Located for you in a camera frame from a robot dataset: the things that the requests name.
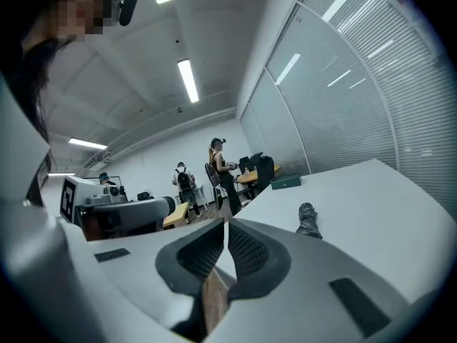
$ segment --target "gray glove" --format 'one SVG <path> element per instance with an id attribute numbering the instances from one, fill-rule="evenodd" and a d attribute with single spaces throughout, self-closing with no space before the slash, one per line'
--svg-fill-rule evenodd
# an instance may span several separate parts
<path id="1" fill-rule="evenodd" d="M 300 227 L 296 233 L 322 239 L 316 223 L 317 212 L 311 203 L 303 203 L 300 206 L 298 209 L 298 218 L 300 219 Z"/>

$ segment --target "black chair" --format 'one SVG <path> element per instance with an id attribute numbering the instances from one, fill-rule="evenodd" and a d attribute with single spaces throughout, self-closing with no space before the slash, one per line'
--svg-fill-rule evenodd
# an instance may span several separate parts
<path id="1" fill-rule="evenodd" d="M 149 192 L 141 192 L 141 193 L 138 193 L 136 195 L 136 198 L 139 200 L 139 201 L 144 201 L 145 199 L 154 199 L 154 197 L 152 197 Z"/>
<path id="2" fill-rule="evenodd" d="M 259 159 L 257 165 L 257 184 L 258 190 L 262 192 L 271 183 L 274 177 L 274 161 L 269 156 L 263 156 Z"/>
<path id="3" fill-rule="evenodd" d="M 240 163 L 238 164 L 238 168 L 240 168 L 241 173 L 244 174 L 246 171 L 246 168 L 252 172 L 255 168 L 254 165 L 251 163 L 249 158 L 247 156 L 243 157 L 240 159 Z"/>
<path id="4" fill-rule="evenodd" d="M 253 156 L 251 156 L 250 158 L 250 162 L 253 166 L 258 166 L 258 163 L 260 162 L 260 158 L 262 156 L 263 152 L 259 152 L 258 154 L 255 154 Z"/>

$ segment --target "backpack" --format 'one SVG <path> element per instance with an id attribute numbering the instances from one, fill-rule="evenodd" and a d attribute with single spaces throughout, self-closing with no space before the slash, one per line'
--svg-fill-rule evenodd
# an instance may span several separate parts
<path id="1" fill-rule="evenodd" d="M 219 178 L 217 171 L 210 163 L 205 164 L 205 170 L 213 187 L 217 187 L 221 183 L 221 178 Z"/>
<path id="2" fill-rule="evenodd" d="M 176 173 L 178 173 L 178 183 L 181 190 L 192 188 L 191 177 L 186 173 L 186 169 L 187 168 L 184 168 L 184 171 L 179 171 L 178 169 L 175 169 Z"/>

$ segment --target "white shirt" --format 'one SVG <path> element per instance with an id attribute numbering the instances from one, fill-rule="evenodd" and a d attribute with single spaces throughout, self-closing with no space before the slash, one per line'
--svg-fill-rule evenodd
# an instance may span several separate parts
<path id="1" fill-rule="evenodd" d="M 177 169 L 178 169 L 178 172 L 180 172 L 180 173 L 184 173 L 184 169 L 186 169 L 186 174 L 189 175 L 189 176 L 191 177 L 191 183 L 192 183 L 192 176 L 193 176 L 193 174 L 192 174 L 192 172 L 189 170 L 188 167 L 182 167 L 182 166 L 180 166 L 180 167 L 177 168 Z M 180 186 L 179 183 L 178 183 L 178 175 L 179 175 L 179 174 L 176 172 L 176 170 L 173 170 L 173 180 L 176 182 L 176 184 L 177 184 L 178 187 L 179 187 L 179 190 L 181 191 L 181 186 Z"/>

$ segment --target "small box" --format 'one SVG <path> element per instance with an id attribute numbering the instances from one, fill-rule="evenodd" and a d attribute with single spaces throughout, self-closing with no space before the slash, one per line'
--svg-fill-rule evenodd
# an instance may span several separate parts
<path id="1" fill-rule="evenodd" d="M 301 177 L 298 173 L 281 174 L 271 180 L 272 189 L 283 189 L 301 185 Z"/>

